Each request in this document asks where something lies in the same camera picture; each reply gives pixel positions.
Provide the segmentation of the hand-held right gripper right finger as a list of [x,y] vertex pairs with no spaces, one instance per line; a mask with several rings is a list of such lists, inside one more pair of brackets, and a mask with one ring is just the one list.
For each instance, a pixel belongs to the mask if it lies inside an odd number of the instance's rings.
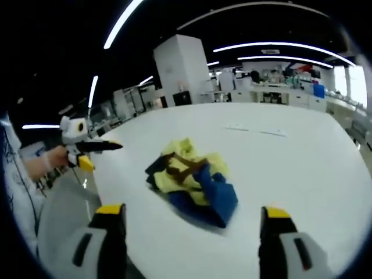
[[331,278],[325,251],[283,209],[261,208],[260,278]]

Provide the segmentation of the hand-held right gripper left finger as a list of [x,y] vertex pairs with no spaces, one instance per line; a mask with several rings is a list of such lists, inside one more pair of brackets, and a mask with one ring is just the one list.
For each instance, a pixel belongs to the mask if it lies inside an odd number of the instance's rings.
[[99,207],[62,245],[63,278],[126,278],[126,206]]

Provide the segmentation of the person's left hand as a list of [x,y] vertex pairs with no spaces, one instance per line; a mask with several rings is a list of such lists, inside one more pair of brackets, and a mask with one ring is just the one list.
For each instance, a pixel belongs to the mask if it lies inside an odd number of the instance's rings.
[[48,152],[45,152],[42,156],[42,159],[47,170],[65,167],[69,162],[67,149],[61,145],[51,149]]

